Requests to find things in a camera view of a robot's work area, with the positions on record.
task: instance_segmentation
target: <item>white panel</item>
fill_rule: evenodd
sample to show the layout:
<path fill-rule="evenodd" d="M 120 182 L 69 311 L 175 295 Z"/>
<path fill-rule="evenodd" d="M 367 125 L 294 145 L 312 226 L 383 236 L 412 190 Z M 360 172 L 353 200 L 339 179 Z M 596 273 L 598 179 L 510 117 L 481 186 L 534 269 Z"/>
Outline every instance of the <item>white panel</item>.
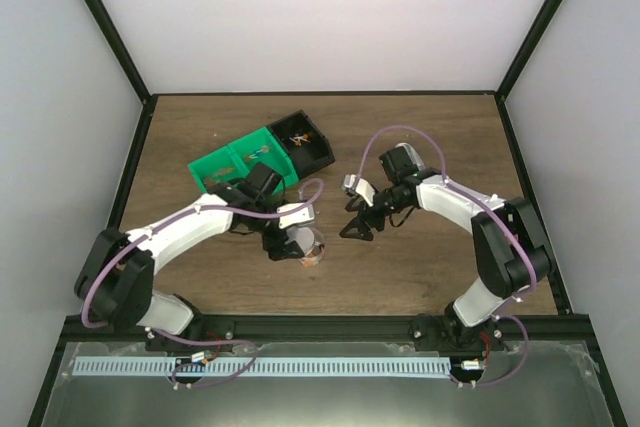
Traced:
<path fill-rule="evenodd" d="M 640 4 L 565 0 L 508 99 L 563 277 L 640 425 Z"/>
<path fill-rule="evenodd" d="M 140 103 L 82 0 L 0 0 L 2 425 L 27 425 Z"/>
<path fill-rule="evenodd" d="M 497 88 L 543 0 L 103 0 L 153 92 Z"/>

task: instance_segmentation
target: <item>green box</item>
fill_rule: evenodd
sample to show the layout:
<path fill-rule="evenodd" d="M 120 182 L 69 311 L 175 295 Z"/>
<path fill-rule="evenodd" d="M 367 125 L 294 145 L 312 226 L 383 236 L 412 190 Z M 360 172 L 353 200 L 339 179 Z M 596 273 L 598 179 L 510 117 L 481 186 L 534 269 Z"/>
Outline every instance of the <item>green box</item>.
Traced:
<path fill-rule="evenodd" d="M 200 190 L 206 192 L 207 186 L 213 183 L 246 177 L 258 162 L 278 172 L 283 177 L 286 187 L 298 183 L 298 175 L 291 159 L 266 127 L 191 162 L 189 170 Z M 282 188 L 282 185 L 279 185 L 275 192 L 281 191 Z"/>

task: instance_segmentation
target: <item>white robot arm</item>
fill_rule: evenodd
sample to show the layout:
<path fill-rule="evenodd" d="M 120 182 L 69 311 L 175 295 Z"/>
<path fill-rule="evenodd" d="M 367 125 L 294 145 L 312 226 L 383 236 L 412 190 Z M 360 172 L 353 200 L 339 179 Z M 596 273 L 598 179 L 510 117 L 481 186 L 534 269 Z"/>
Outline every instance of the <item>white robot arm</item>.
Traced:
<path fill-rule="evenodd" d="M 111 271 L 91 300 L 91 311 L 115 330 L 139 325 L 182 334 L 191 324 L 194 308 L 176 295 L 153 290 L 153 278 L 171 260 L 196 244 L 244 224 L 262 234 L 263 247 L 272 260 L 301 258 L 308 246 L 299 245 L 300 230 L 314 220 L 313 208 L 287 214 L 302 203 L 277 205 L 268 199 L 280 183 L 279 174 L 257 164 L 247 179 L 234 185 L 217 184 L 210 193 L 180 211 L 145 227 L 122 233 L 115 228 L 102 231 L 89 253 L 75 293 L 86 299 L 89 289 L 105 265 L 122 249 L 144 238 L 127 256 L 124 268 Z M 247 215 L 234 213 L 242 209 Z M 256 219 L 249 214 L 270 214 Z"/>
<path fill-rule="evenodd" d="M 408 144 L 399 144 L 385 152 L 380 161 L 393 186 L 379 192 L 364 179 L 358 181 L 355 175 L 346 176 L 343 190 L 353 197 L 347 210 L 357 215 L 340 235 L 371 241 L 372 229 L 382 231 L 386 217 L 406 208 L 434 212 L 469 232 L 473 236 L 479 277 L 447 307 L 462 328 L 485 322 L 510 297 L 527 289 L 531 281 L 528 270 L 496 224 L 481 207 L 456 190 L 482 201 L 518 236 L 534 265 L 537 280 L 555 268 L 548 238 L 528 201 L 505 201 L 450 179 L 445 182 L 440 172 L 425 167 Z"/>

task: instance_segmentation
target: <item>purple cable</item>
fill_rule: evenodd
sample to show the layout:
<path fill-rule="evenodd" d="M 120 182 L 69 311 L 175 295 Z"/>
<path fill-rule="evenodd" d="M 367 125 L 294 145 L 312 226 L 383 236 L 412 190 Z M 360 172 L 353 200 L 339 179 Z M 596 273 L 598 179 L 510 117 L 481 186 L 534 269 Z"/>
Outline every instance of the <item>purple cable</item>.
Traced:
<path fill-rule="evenodd" d="M 191 388 L 193 389 L 202 389 L 205 387 L 213 387 L 214 385 L 220 385 L 220 384 L 224 384 L 225 382 L 229 382 L 231 380 L 235 380 L 238 377 L 240 377 L 240 375 L 242 375 L 243 373 L 245 373 L 247 370 L 249 370 L 251 368 L 251 366 L 253 364 L 256 363 L 256 357 L 252 357 L 251 360 L 249 362 L 247 362 L 245 365 L 243 365 L 240 369 L 236 370 L 233 374 L 230 374 L 226 377 L 223 377 L 222 379 L 218 379 L 218 380 L 212 380 L 211 382 L 197 382 L 195 384 L 191 384 Z M 173 385 L 177 385 L 178 384 L 178 380 L 176 378 L 178 372 L 180 372 L 181 370 L 185 369 L 186 367 L 192 366 L 192 365 L 201 365 L 201 364 L 196 364 L 195 362 L 189 362 L 188 364 L 182 364 L 182 365 L 178 365 L 174 371 L 171 373 L 171 383 Z"/>
<path fill-rule="evenodd" d="M 470 200 L 471 202 L 476 204 L 478 207 L 480 207 L 482 210 L 484 210 L 487 213 L 487 215 L 491 218 L 491 220 L 493 220 L 493 222 L 498 226 L 498 228 L 502 231 L 502 233 L 507 238 L 509 243 L 513 246 L 515 251 L 518 253 L 518 256 L 520 257 L 520 259 L 522 259 L 522 262 L 524 263 L 525 267 L 527 268 L 527 272 L 529 273 L 529 288 L 519 292 L 519 294 L 534 292 L 536 290 L 536 285 L 538 284 L 536 271 L 533 268 L 531 259 L 529 259 L 529 256 L 522 248 L 522 245 L 520 245 L 520 242 L 518 242 L 518 239 L 516 239 L 516 236 L 511 233 L 511 231 L 509 230 L 509 227 L 507 227 L 505 223 L 502 222 L 500 217 L 498 217 L 496 213 L 493 210 L 491 210 L 489 206 L 484 202 L 482 202 L 480 199 L 477 199 L 473 195 L 465 192 L 464 190 L 459 189 L 458 187 L 453 185 L 452 182 L 445 181 L 445 186 L 449 190 L 455 192 L 458 195 L 461 195 L 465 199 Z"/>
<path fill-rule="evenodd" d="M 527 268 L 527 272 L 529 273 L 529 288 L 523 291 L 522 293 L 533 292 L 536 289 L 536 284 L 538 283 L 538 279 L 536 277 L 536 272 L 535 272 L 535 269 L 533 268 L 533 264 L 531 263 L 531 260 L 529 259 L 529 256 L 527 255 L 527 253 L 524 251 L 524 249 L 520 245 L 520 242 L 518 242 L 518 239 L 516 239 L 516 237 L 511 233 L 509 228 L 504 224 L 504 222 L 502 222 L 502 220 L 495 214 L 495 212 L 493 212 L 489 208 L 487 204 L 482 202 L 480 199 L 476 199 L 472 195 L 464 192 L 463 190 L 458 189 L 456 186 L 452 185 L 451 182 L 449 182 L 449 177 L 447 176 L 447 165 L 444 159 L 444 153 L 442 152 L 442 149 L 437 144 L 437 142 L 433 140 L 433 138 L 431 138 L 429 134 L 422 132 L 421 130 L 416 129 L 415 127 L 411 127 L 409 125 L 389 125 L 388 127 L 384 127 L 380 129 L 378 132 L 376 132 L 375 134 L 373 134 L 373 137 L 371 137 L 371 139 L 369 140 L 369 143 L 365 147 L 364 153 L 362 154 L 362 160 L 360 161 L 360 168 L 358 169 L 355 182 L 353 183 L 353 190 L 355 190 L 356 186 L 358 185 L 358 182 L 360 182 L 360 179 L 362 178 L 364 163 L 367 160 L 367 156 L 369 155 L 369 150 L 371 149 L 373 142 L 380 135 L 390 130 L 409 130 L 411 132 L 421 135 L 422 137 L 427 139 L 427 141 L 429 141 L 429 143 L 433 146 L 436 153 L 438 154 L 438 157 L 440 158 L 440 171 L 441 171 L 442 179 L 444 180 L 445 187 L 447 187 L 452 192 L 455 192 L 456 194 L 461 195 L 462 197 L 478 205 L 482 210 L 484 210 L 487 213 L 487 215 L 489 215 L 491 220 L 493 220 L 497 224 L 498 228 L 502 231 L 504 236 L 507 238 L 509 243 L 513 246 L 513 248 L 517 252 L 518 256 L 522 259 L 522 262 L 524 263 L 525 267 Z"/>
<path fill-rule="evenodd" d="M 324 185 L 324 183 L 320 179 L 309 179 L 309 180 L 307 180 L 304 184 L 302 184 L 300 187 L 298 187 L 298 199 L 299 200 L 304 199 L 304 189 L 309 187 L 311 184 L 323 184 Z"/>
<path fill-rule="evenodd" d="M 165 332 L 164 330 L 157 329 L 154 331 L 166 337 L 167 339 L 173 340 L 175 342 L 180 342 L 184 345 L 194 346 L 194 347 L 217 347 L 219 345 L 250 345 L 254 348 L 255 353 L 253 354 L 249 362 L 243 365 L 240 369 L 236 370 L 233 374 L 228 375 L 227 377 L 223 377 L 222 379 L 214 380 L 211 382 L 198 382 L 196 384 L 192 384 L 191 385 L 192 388 L 201 389 L 204 387 L 213 387 L 214 385 L 220 385 L 220 384 L 224 384 L 225 382 L 229 382 L 230 380 L 234 380 L 235 378 L 237 378 L 238 376 L 240 376 L 241 374 L 249 370 L 251 366 L 256 363 L 256 360 L 257 360 L 258 346 L 255 344 L 255 342 L 252 342 L 250 340 L 211 340 L 211 341 L 188 340 L 188 339 L 183 339 L 182 337 L 178 337 L 177 335 L 172 335 L 169 332 Z M 174 385 L 176 385 L 178 382 L 176 379 L 176 375 L 178 374 L 178 372 L 192 365 L 200 365 L 200 364 L 197 364 L 195 362 L 189 362 L 187 364 L 182 364 L 177 366 L 174 369 L 174 371 L 171 373 L 171 382 Z"/>
<path fill-rule="evenodd" d="M 291 215 L 291 214 L 295 214 L 296 212 L 300 212 L 301 210 L 306 209 L 311 204 L 313 204 L 316 200 L 318 200 L 318 197 L 320 197 L 320 194 L 324 189 L 324 182 L 321 179 L 310 179 L 302 185 L 301 189 L 304 189 L 307 185 L 311 183 L 318 184 L 318 189 L 313 194 L 313 196 L 311 196 L 311 198 L 306 202 L 304 202 L 302 205 L 296 207 L 295 209 L 291 209 L 287 212 L 274 213 L 274 214 L 262 214 L 259 212 L 251 212 L 250 210 L 238 209 L 236 207 L 228 207 L 226 205 L 205 205 L 205 206 L 202 206 L 201 210 L 205 210 L 205 211 L 222 210 L 225 212 L 232 212 L 234 214 L 246 215 L 247 217 L 254 217 L 257 219 L 279 219 L 280 217 L 284 217 L 285 215 Z M 188 217 L 189 215 L 192 215 L 192 214 L 197 214 L 197 211 L 195 208 L 178 212 L 177 214 L 166 219 L 161 224 L 158 224 L 155 227 L 153 227 L 153 229 L 151 229 L 151 232 L 153 235 L 155 235 L 161 232 L 162 230 L 166 229 L 167 227 L 169 227 L 174 222 L 177 222 L 178 220 Z M 148 236 L 142 235 L 136 240 L 132 241 L 124 249 L 122 249 L 120 252 L 114 255 L 113 258 L 104 267 L 104 269 L 102 269 L 102 271 L 98 274 L 98 276 L 96 277 L 96 280 L 94 280 L 93 284 L 91 284 L 91 287 L 89 288 L 89 292 L 87 292 L 87 295 L 84 299 L 84 304 L 82 305 L 82 311 L 80 313 L 80 317 L 82 319 L 82 325 L 84 325 L 88 329 L 97 329 L 99 327 L 105 327 L 107 325 L 107 322 L 91 322 L 89 320 L 89 308 L 91 306 L 91 303 L 93 302 L 93 298 L 95 297 L 96 292 L 100 287 L 100 284 L 102 284 L 102 282 L 107 277 L 109 272 L 111 272 L 116 267 L 116 265 L 118 265 L 118 262 L 120 262 L 129 252 L 131 252 L 134 248 L 136 248 L 139 244 L 141 244 L 148 238 L 149 238 Z"/>
<path fill-rule="evenodd" d="M 384 127 L 380 129 L 378 132 L 376 132 L 375 134 L 373 134 L 373 137 L 371 137 L 371 139 L 369 140 L 369 143 L 365 147 L 364 153 L 362 154 L 362 160 L 360 161 L 360 168 L 358 169 L 358 173 L 356 174 L 356 180 L 353 183 L 353 190 L 356 189 L 358 182 L 360 182 L 360 179 L 362 178 L 364 163 L 367 160 L 367 156 L 369 155 L 369 150 L 371 150 L 371 146 L 373 145 L 373 143 L 378 137 L 380 137 L 385 132 L 389 132 L 390 130 L 410 130 L 411 132 L 421 135 L 422 137 L 427 139 L 427 141 L 435 149 L 435 151 L 438 154 L 438 157 L 440 158 L 440 170 L 442 171 L 442 178 L 443 179 L 447 178 L 447 163 L 444 160 L 444 154 L 442 153 L 442 149 L 436 143 L 436 141 L 431 138 L 429 134 L 426 134 L 425 132 L 422 132 L 421 130 L 416 129 L 415 127 L 411 127 L 410 125 L 389 125 L 388 127 Z"/>
<path fill-rule="evenodd" d="M 522 369 L 522 366 L 524 365 L 525 361 L 527 360 L 527 355 L 529 354 L 529 334 L 527 333 L 526 327 L 520 321 L 520 319 L 518 319 L 517 317 L 515 317 L 513 315 L 505 315 L 502 318 L 503 319 L 509 319 L 509 320 L 515 322 L 518 325 L 518 327 L 520 327 L 520 331 L 522 332 L 522 337 L 524 339 L 524 347 L 522 348 L 522 357 L 520 358 L 520 362 L 518 363 L 518 365 L 516 365 L 515 368 L 511 372 L 509 372 L 508 374 L 503 375 L 499 379 L 490 380 L 489 382 L 478 383 L 478 384 L 476 384 L 476 387 L 491 387 L 491 386 L 494 386 L 494 385 L 499 385 L 499 384 L 503 383 L 506 380 L 509 380 L 511 377 L 516 375 L 518 373 L 518 371 L 520 371 L 520 369 Z M 450 377 L 451 381 L 455 382 L 458 385 L 465 384 L 465 382 L 462 382 L 462 381 L 456 379 L 452 374 L 449 374 L 449 377 Z"/>

